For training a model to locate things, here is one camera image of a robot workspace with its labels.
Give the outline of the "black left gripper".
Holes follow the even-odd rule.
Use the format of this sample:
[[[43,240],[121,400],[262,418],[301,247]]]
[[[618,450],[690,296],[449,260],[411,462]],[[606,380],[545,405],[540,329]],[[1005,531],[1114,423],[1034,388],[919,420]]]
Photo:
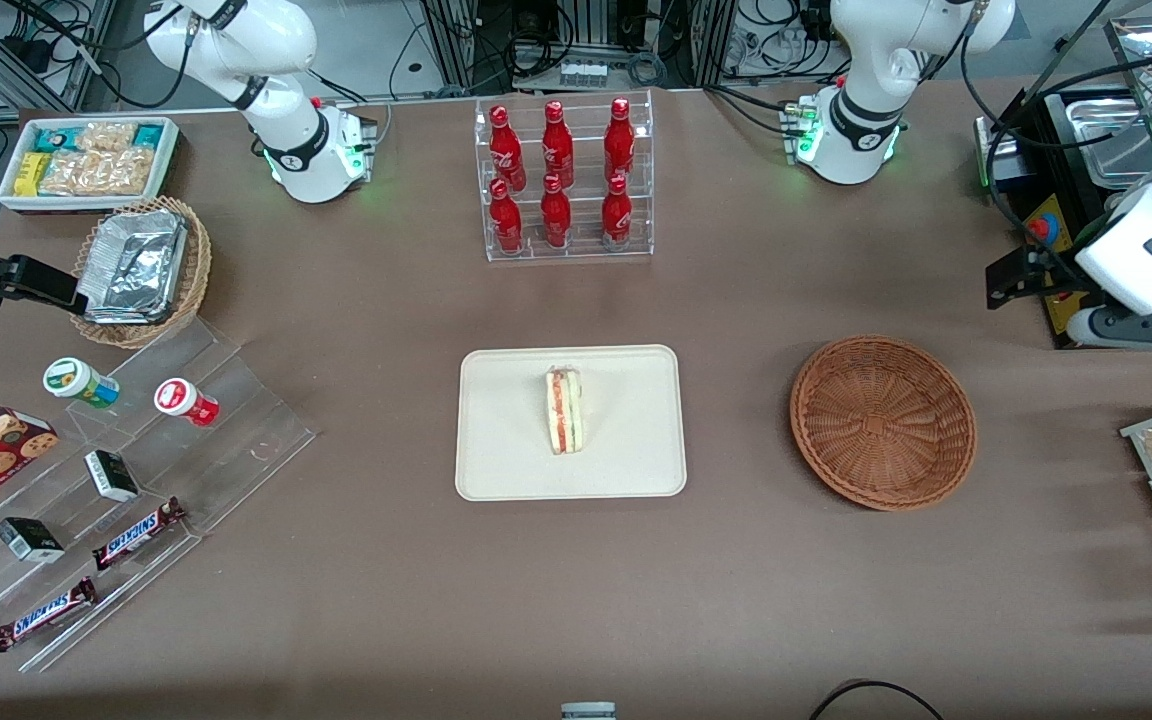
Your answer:
[[[986,306],[996,310],[1011,300],[1030,295],[1036,273],[1041,293],[1061,293],[1061,306],[1102,305],[1101,287],[1084,270],[1070,268],[1061,252],[1036,250],[1033,253],[1029,247],[1015,247],[986,268]]]

